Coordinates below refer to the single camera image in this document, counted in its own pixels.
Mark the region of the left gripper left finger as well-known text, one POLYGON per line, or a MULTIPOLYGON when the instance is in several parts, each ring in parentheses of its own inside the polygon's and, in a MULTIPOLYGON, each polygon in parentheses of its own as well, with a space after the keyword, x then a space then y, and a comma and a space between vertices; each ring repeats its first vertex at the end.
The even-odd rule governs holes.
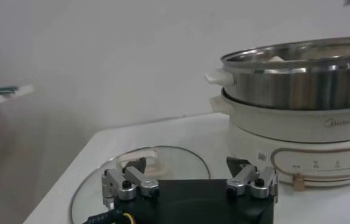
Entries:
POLYGON ((156 199, 159 196, 159 182, 147 177, 144 172, 146 158, 129 161, 121 169, 106 169, 101 176, 102 202, 108 208, 114 207, 117 198, 130 202, 141 197, 156 199))

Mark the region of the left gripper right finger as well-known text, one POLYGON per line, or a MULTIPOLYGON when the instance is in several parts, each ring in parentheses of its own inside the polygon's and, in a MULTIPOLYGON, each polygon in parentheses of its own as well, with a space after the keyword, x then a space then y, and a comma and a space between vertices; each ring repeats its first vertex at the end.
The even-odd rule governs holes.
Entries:
POLYGON ((226 180, 226 191, 232 198, 250 194, 253 198, 271 197, 278 202, 278 174, 273 167, 259 170, 246 159, 227 157, 226 164, 232 175, 226 180))

